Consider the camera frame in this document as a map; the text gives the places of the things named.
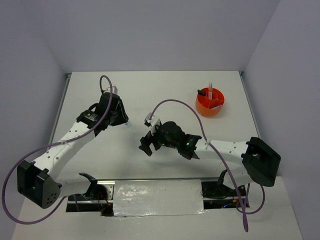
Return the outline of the small blue-capped bottle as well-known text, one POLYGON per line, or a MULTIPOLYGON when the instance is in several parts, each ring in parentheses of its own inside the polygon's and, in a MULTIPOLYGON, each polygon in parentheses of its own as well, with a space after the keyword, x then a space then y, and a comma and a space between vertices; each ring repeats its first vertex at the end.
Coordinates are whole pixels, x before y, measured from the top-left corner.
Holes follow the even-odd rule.
POLYGON ((132 124, 130 122, 127 122, 124 124, 127 128, 131 128, 132 127, 132 124))

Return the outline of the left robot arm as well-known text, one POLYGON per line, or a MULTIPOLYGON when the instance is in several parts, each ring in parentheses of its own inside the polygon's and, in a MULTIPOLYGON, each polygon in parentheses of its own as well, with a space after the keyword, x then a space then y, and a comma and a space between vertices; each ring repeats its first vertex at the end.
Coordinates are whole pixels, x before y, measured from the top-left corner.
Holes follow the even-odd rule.
POLYGON ((18 165, 18 192, 42 209, 49 208, 60 197, 74 194, 91 200, 103 188, 96 178, 85 172, 68 179, 58 178, 66 164, 100 132, 129 120, 123 101, 117 94, 103 93, 94 106, 94 110, 87 109, 76 118, 72 128, 56 146, 32 162, 23 160, 18 165))

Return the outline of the orange black highlighter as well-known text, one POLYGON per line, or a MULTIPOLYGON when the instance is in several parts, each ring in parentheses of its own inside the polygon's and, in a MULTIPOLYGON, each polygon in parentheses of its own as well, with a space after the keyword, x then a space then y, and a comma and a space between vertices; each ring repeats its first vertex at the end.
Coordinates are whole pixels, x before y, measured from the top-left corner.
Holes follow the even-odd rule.
POLYGON ((197 90, 197 95, 198 96, 202 96, 202 97, 206 97, 207 96, 207 93, 205 91, 202 91, 200 89, 197 90))

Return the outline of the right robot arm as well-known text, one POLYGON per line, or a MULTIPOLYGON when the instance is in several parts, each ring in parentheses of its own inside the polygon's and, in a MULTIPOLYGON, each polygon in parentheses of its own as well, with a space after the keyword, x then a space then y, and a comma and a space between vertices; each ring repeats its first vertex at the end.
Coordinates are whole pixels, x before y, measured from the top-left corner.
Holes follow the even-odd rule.
POLYGON ((275 185, 281 156, 259 137, 241 142, 205 140, 185 133, 173 121, 147 126, 150 130, 140 139, 139 149, 148 156, 153 153, 151 147, 155 150, 167 147, 188 160, 211 159, 236 164, 234 169, 226 166, 219 175, 217 190, 223 196, 230 195, 235 186, 256 183, 270 188, 275 185))

